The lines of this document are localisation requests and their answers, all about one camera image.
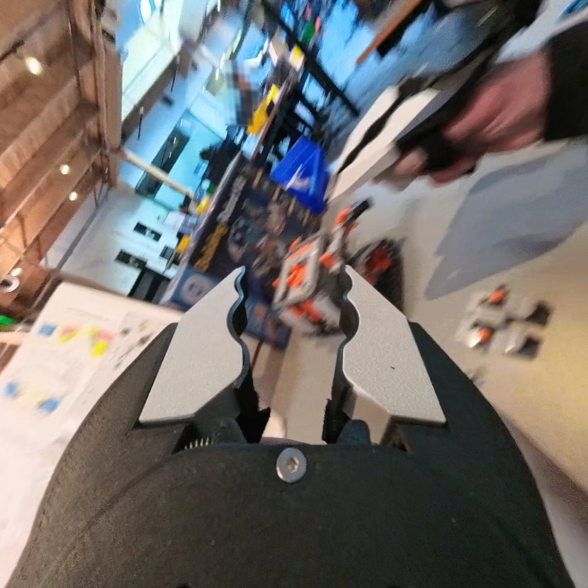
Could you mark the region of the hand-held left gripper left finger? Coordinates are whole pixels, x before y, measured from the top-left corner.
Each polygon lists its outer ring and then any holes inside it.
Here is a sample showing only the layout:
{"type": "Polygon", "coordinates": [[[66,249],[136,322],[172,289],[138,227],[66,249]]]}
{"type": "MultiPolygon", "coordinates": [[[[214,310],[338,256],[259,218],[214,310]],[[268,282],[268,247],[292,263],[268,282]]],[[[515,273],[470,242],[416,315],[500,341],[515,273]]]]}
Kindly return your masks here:
{"type": "Polygon", "coordinates": [[[246,268],[227,275],[178,322],[138,422],[191,427],[200,441],[259,443],[270,410],[259,407],[247,326],[246,268]]]}

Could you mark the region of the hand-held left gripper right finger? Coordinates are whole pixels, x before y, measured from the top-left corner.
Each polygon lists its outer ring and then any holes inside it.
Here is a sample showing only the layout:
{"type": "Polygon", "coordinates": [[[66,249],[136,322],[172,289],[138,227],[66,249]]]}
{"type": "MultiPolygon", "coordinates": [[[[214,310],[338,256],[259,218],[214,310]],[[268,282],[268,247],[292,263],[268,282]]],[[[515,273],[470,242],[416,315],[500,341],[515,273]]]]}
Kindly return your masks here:
{"type": "Polygon", "coordinates": [[[356,419],[360,398],[393,423],[444,427],[446,416],[407,317],[350,265],[341,269],[338,282],[344,339],[337,349],[322,440],[339,440],[356,419]]]}

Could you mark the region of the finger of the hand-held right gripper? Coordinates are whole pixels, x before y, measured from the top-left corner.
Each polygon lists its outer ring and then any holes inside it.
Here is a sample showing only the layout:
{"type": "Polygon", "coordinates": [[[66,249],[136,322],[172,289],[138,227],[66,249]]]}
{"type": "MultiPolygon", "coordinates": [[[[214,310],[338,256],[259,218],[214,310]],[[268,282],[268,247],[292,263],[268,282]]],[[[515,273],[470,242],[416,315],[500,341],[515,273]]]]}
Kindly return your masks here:
{"type": "Polygon", "coordinates": [[[340,174],[336,165],[330,176],[331,195],[349,195],[358,187],[394,166],[401,158],[398,138],[417,116],[434,101],[438,89],[423,89],[404,99],[387,121],[373,124],[364,139],[345,162],[340,174]]]}
{"type": "Polygon", "coordinates": [[[341,155],[337,160],[337,174],[343,171],[345,162],[352,152],[359,147],[370,127],[381,119],[385,123],[394,108],[398,107],[404,99],[407,99],[408,95],[409,90],[402,86],[388,86],[381,92],[375,102],[362,115],[347,138],[341,155]]]}

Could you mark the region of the blue plastic bin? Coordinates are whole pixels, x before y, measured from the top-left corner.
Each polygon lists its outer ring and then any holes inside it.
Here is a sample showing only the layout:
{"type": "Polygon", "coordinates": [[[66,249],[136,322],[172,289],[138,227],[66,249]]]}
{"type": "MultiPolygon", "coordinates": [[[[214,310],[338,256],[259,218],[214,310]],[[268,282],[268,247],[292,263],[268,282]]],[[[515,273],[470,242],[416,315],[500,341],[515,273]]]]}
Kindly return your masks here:
{"type": "Polygon", "coordinates": [[[314,215],[326,210],[329,172],[322,147],[301,136],[270,173],[270,179],[314,215]]]}

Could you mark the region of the grey panel assembly orange pins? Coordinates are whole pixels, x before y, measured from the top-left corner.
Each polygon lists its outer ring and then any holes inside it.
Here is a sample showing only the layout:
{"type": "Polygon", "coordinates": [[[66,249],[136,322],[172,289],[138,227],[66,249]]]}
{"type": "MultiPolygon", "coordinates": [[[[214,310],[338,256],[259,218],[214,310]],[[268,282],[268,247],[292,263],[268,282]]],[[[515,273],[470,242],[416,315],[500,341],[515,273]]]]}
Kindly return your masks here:
{"type": "Polygon", "coordinates": [[[519,296],[505,284],[475,291],[455,333],[457,343],[483,353],[535,359],[553,306],[532,295],[519,296]]]}

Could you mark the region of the grey orange tracked toy vehicle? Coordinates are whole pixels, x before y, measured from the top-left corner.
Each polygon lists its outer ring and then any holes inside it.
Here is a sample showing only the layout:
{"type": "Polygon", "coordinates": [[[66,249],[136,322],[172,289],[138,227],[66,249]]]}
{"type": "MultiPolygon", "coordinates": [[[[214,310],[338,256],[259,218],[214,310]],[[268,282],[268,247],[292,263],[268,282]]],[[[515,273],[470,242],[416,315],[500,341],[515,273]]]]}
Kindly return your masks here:
{"type": "Polygon", "coordinates": [[[340,332],[342,293],[339,272],[349,265],[392,305],[404,311],[401,244],[378,239],[350,253],[348,240],[359,217],[372,207],[369,198],[337,215],[330,232],[297,239],[273,283],[272,310],[292,329],[307,336],[340,332]]]}

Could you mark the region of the person's right hand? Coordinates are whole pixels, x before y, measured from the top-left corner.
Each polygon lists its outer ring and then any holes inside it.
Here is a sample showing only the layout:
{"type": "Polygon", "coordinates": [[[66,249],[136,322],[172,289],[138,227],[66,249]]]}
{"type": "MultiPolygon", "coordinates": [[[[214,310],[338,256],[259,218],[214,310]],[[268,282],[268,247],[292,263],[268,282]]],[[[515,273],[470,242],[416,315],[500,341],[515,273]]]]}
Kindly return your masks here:
{"type": "Polygon", "coordinates": [[[540,140],[552,82],[550,64],[550,49],[544,47],[496,66],[444,130],[446,139],[460,150],[456,162],[442,171],[426,172],[426,154],[416,149],[393,167],[393,178],[428,175],[439,185],[449,183],[470,173],[488,153],[517,151],[540,140]]]}

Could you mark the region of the blue cardboard box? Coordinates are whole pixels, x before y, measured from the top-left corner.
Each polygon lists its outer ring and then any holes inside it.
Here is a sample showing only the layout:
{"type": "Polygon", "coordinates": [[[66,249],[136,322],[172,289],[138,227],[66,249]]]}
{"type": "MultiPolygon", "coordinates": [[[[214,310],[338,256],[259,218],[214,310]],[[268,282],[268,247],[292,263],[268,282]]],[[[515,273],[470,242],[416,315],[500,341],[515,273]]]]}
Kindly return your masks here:
{"type": "Polygon", "coordinates": [[[189,235],[159,305],[186,312],[235,269],[245,267],[245,333],[285,349],[291,328],[271,308],[273,283],[291,244],[320,229],[320,217],[238,152],[189,235]]]}

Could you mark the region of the white instruction booklet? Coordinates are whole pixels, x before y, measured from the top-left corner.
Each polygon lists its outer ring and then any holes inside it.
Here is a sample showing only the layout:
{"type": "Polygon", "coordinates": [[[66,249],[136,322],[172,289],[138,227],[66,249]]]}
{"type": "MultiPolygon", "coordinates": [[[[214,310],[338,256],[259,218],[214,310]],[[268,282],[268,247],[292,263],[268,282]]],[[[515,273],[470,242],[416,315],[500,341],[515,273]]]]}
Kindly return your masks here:
{"type": "Polygon", "coordinates": [[[1,587],[74,433],[122,371],[181,315],[63,283],[33,321],[1,372],[1,587]]]}

